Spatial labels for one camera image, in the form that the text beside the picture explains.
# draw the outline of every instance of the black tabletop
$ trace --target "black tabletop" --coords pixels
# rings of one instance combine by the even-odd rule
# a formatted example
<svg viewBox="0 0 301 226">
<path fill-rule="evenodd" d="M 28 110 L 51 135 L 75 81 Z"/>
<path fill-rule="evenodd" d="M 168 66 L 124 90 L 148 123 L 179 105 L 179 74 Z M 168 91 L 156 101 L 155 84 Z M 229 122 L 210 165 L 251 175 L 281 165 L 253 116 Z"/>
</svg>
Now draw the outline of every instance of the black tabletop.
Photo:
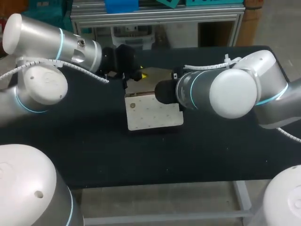
<svg viewBox="0 0 301 226">
<path fill-rule="evenodd" d="M 144 67 L 212 65 L 268 47 L 142 51 Z M 52 110 L 0 129 L 0 144 L 43 151 L 71 188 L 270 179 L 301 164 L 301 144 L 258 126 L 253 113 L 227 120 L 184 112 L 184 125 L 130 133 L 120 81 L 103 85 L 63 70 L 66 98 Z M 301 137 L 301 123 L 285 127 Z"/>
</svg>

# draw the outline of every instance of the metal frame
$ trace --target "metal frame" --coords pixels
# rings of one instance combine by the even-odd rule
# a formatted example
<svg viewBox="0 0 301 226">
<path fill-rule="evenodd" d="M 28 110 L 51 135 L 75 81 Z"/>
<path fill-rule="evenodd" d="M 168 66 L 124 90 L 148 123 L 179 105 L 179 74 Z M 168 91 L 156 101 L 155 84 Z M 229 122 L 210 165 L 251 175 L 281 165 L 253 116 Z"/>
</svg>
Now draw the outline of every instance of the metal frame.
<svg viewBox="0 0 301 226">
<path fill-rule="evenodd" d="M 252 204 L 245 181 L 234 181 L 234 188 L 238 197 L 241 210 L 228 212 L 201 212 L 201 213 L 183 213 L 183 214 L 158 214 L 158 215 L 137 215 L 126 217 L 108 217 L 108 218 L 85 218 L 85 226 L 106 225 L 106 224 L 133 224 L 148 222 L 166 222 L 176 220 L 200 220 L 200 219 L 217 219 L 217 218 L 243 218 L 251 219 Z"/>
<path fill-rule="evenodd" d="M 104 0 L 74 0 L 70 17 L 74 31 L 78 35 L 81 35 L 81 28 L 234 21 L 228 45 L 235 46 L 244 12 L 243 4 L 191 7 L 179 5 L 171 9 L 141 3 L 139 11 L 136 12 L 107 14 Z"/>
</svg>

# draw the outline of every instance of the metal shelf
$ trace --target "metal shelf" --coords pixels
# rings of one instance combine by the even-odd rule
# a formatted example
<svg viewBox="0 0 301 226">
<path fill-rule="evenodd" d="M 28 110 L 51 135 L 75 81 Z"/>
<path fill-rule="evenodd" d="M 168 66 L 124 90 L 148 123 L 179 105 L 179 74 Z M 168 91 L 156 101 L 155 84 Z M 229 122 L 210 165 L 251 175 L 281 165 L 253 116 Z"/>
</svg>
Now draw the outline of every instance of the metal shelf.
<svg viewBox="0 0 301 226">
<path fill-rule="evenodd" d="M 71 10 L 73 28 L 80 34 L 81 28 L 126 25 L 165 24 L 174 22 L 235 21 L 229 45 L 236 42 L 245 7 L 242 4 L 211 6 L 178 5 L 172 9 L 157 3 L 140 2 L 139 11 L 107 14 L 103 0 L 74 0 Z"/>
</svg>

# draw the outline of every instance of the screw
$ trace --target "screw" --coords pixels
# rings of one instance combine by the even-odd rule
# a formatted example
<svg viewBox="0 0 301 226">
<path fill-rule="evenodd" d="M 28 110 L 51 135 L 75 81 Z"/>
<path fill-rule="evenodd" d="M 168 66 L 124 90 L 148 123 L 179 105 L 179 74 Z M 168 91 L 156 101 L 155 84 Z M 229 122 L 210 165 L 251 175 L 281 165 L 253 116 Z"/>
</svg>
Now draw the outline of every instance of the screw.
<svg viewBox="0 0 301 226">
<path fill-rule="evenodd" d="M 85 46 L 85 41 L 84 40 L 78 40 L 77 44 L 80 46 L 80 47 L 84 47 Z"/>
</svg>

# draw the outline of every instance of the metal plate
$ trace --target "metal plate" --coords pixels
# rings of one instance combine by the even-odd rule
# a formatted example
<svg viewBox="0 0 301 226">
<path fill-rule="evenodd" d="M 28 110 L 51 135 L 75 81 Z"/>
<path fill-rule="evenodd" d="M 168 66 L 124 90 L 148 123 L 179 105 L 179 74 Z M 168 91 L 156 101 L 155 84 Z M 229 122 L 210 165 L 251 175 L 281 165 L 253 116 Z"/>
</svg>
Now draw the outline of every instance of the metal plate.
<svg viewBox="0 0 301 226">
<path fill-rule="evenodd" d="M 183 112 L 178 104 L 165 105 L 155 95 L 126 97 L 127 124 L 130 131 L 180 126 L 184 123 Z"/>
</svg>

